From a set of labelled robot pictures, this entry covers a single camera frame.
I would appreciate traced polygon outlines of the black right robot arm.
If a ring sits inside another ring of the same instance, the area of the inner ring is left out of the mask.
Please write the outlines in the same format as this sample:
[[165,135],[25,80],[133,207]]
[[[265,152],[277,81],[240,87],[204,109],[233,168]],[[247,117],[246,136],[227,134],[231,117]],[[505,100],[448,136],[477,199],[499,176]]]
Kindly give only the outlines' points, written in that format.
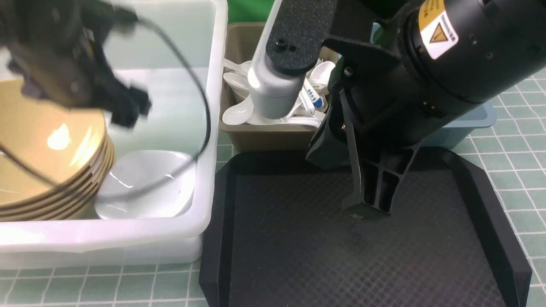
[[339,49],[332,101],[308,156],[348,147],[353,190],[343,210],[389,214],[423,139],[545,67],[543,0],[411,0],[388,19],[360,18],[374,43]]

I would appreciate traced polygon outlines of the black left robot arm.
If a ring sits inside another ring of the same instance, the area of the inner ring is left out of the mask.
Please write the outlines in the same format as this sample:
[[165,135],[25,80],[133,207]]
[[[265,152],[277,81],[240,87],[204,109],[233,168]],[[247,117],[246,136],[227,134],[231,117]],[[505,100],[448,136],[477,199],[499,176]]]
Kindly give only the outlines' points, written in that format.
[[26,82],[24,95],[105,110],[113,124],[133,128],[148,116],[150,98],[119,81],[103,45],[112,30],[138,21],[133,10],[102,0],[3,0],[1,46],[12,57],[8,68]]

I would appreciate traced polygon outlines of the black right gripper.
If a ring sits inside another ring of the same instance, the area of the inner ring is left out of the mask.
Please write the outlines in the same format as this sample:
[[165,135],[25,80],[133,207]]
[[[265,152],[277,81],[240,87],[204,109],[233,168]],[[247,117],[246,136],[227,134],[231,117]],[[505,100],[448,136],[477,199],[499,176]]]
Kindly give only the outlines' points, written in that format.
[[350,161],[353,189],[342,210],[363,220],[389,215],[398,185],[431,134],[426,82],[406,37],[339,50],[332,105],[306,152],[323,169]]

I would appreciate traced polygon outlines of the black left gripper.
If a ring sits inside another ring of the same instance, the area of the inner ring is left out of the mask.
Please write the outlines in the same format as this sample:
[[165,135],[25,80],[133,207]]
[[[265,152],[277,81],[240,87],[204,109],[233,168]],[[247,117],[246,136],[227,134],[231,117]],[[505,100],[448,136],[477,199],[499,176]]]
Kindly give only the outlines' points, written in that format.
[[148,116],[148,93],[114,74],[104,43],[114,29],[134,29],[134,10],[103,0],[8,0],[8,68],[32,85],[23,90],[69,109],[111,113],[115,125],[133,128]]

